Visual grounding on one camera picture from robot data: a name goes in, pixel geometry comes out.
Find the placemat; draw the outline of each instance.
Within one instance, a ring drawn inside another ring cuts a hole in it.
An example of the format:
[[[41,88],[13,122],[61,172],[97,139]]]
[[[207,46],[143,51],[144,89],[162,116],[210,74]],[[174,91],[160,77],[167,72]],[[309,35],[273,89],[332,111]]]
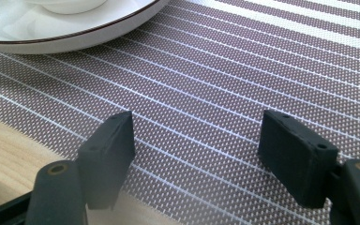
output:
[[[360,158],[360,1],[172,0],[76,52],[0,52],[0,121],[70,159],[133,111],[124,189],[185,224],[328,224],[261,164],[263,110]]]

